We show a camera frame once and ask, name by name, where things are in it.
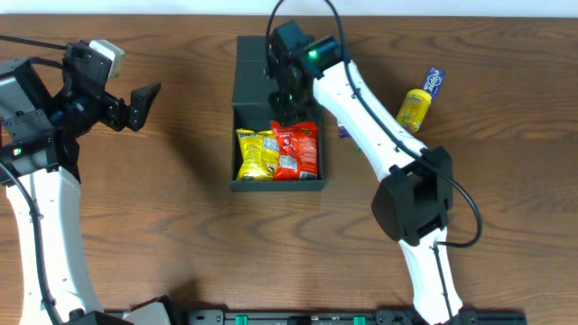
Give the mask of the black box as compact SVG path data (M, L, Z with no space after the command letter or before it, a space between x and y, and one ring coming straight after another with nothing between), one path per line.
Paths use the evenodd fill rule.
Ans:
M244 128L263 131L275 119L268 96L278 90L276 82L265 74L266 59L262 52L263 36L237 37L237 62L231 100L232 130ZM238 170L243 162L238 137L232 135L230 188L233 191L320 191L325 185L323 134L318 132L319 177L309 181L239 181Z

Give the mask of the red snack bag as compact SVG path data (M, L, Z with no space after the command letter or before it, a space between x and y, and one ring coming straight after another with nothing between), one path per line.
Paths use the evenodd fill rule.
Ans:
M275 181L317 180L318 127L314 122L281 126L272 121L271 130L279 144L279 165Z

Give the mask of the yellow snack bag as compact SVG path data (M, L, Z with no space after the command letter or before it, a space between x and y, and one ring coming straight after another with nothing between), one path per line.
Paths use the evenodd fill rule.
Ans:
M243 162L237 181L272 181L279 166L279 145L271 130L237 129Z

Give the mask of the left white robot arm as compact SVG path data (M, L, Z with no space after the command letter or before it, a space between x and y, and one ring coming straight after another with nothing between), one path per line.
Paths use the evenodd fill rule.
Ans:
M140 130L160 91L152 84L129 100L110 95L125 56L105 40L70 42L55 63L62 89L51 94L38 57L1 66L1 183L17 222L23 266L24 324L172 324L164 297L127 311L106 311L89 276L79 224L79 138L96 124Z

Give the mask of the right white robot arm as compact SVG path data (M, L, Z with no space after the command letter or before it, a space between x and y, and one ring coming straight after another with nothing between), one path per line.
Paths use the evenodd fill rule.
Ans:
M334 38L315 40L290 21L267 28L265 42L266 75L278 86L269 97L276 119L292 125L323 107L344 124L378 179L371 210L401 246L415 310L428 324L456 321L462 300L442 245L452 206L449 154L428 150L389 114Z

